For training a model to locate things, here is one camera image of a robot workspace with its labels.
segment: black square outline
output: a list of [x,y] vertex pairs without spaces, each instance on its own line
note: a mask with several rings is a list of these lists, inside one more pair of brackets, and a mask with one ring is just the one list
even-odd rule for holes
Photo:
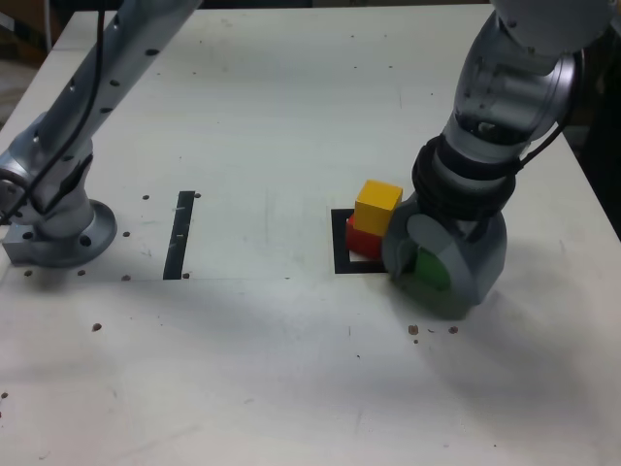
[[332,249],[334,252],[335,274],[385,274],[386,269],[380,260],[364,260],[351,262],[349,250],[345,246],[345,230],[347,219],[353,209],[332,209]]

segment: black rubber ring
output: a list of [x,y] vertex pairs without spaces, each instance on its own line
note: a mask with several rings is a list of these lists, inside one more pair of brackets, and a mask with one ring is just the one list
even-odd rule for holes
[[448,218],[479,221],[498,213],[515,189],[515,176],[507,176],[491,193],[475,194],[448,184],[435,170],[432,160],[440,137],[429,141],[418,154],[412,168],[412,182],[421,205]]

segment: black tape strip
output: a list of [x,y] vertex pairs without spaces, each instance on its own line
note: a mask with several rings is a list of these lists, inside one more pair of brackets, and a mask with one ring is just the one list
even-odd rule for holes
[[175,221],[173,221],[171,242],[168,245],[168,254],[166,254],[164,280],[181,280],[185,246],[190,233],[192,207],[194,207],[194,191],[181,191],[177,201]]
[[332,249],[334,250],[335,274],[384,274],[386,269],[379,260],[351,262],[349,250],[345,246],[345,229],[347,219],[353,209],[332,209]]

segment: cube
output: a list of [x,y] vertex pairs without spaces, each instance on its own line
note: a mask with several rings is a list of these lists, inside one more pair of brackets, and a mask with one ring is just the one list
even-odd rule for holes
[[392,184],[368,180],[356,199],[356,230],[383,237],[403,192]]
[[355,214],[347,219],[345,247],[368,259],[381,260],[381,237],[355,228]]

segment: metal mounting base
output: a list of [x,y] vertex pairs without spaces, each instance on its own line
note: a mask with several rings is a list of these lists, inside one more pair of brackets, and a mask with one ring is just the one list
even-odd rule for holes
[[76,267],[101,254],[116,235],[113,211],[98,201],[90,201],[93,220],[75,237],[63,240],[40,238],[32,225],[13,224],[3,241],[7,255],[15,265]]

